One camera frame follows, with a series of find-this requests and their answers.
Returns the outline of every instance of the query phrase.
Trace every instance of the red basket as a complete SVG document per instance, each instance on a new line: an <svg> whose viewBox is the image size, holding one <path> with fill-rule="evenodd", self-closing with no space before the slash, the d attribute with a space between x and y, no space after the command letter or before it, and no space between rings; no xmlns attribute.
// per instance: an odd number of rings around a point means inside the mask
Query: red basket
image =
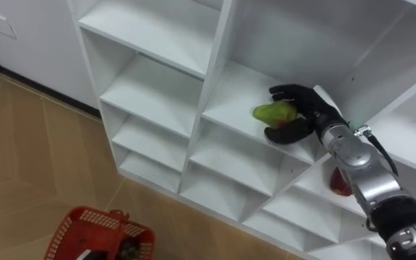
<svg viewBox="0 0 416 260"><path fill-rule="evenodd" d="M129 221L129 214L119 210L110 213L89 207L76 207L65 216L51 239L45 260L75 260L89 250L108 251L107 260L114 260L120 242L134 237L139 255L135 259L152 259L155 234L143 225Z"/></svg>

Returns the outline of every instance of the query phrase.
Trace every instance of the black cord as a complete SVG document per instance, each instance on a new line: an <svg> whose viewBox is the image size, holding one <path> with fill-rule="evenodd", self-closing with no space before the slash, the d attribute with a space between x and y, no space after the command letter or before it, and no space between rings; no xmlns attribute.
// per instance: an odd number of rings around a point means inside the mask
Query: black cord
<svg viewBox="0 0 416 260"><path fill-rule="evenodd" d="M367 140L373 144L373 146L385 157L386 161L388 161L389 167L391 167L391 170L393 171L394 175L399 176L397 172L396 165L394 164L394 161L391 159L391 156L389 156L388 152L383 148L383 146L380 144L380 142L377 140L377 138L374 135L367 136Z"/></svg>

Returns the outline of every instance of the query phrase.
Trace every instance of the white wall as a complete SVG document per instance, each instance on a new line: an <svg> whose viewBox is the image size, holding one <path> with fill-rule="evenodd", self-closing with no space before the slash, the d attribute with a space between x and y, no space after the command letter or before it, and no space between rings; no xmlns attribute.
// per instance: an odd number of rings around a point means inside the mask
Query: white wall
<svg viewBox="0 0 416 260"><path fill-rule="evenodd" d="M67 0L0 0L17 38L0 33L2 66L97 107Z"/></svg>

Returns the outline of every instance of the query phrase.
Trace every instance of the tiled floor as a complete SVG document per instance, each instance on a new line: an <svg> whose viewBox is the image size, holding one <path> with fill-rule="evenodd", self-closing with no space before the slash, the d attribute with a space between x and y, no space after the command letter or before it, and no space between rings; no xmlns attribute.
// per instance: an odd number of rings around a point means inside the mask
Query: tiled floor
<svg viewBox="0 0 416 260"><path fill-rule="evenodd" d="M0 260L42 259L74 205L129 212L156 232L156 259L298 259L124 180L100 121L0 75Z"/></svg>

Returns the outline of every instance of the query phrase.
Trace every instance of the white shelving unit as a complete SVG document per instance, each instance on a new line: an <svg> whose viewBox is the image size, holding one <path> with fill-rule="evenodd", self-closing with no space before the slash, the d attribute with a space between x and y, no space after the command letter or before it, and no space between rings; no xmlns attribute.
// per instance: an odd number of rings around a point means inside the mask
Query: white shelving unit
<svg viewBox="0 0 416 260"><path fill-rule="evenodd" d="M67 1L123 176L306 259L387 258L317 138L273 144L251 112L323 86L416 196L416 0Z"/></svg>

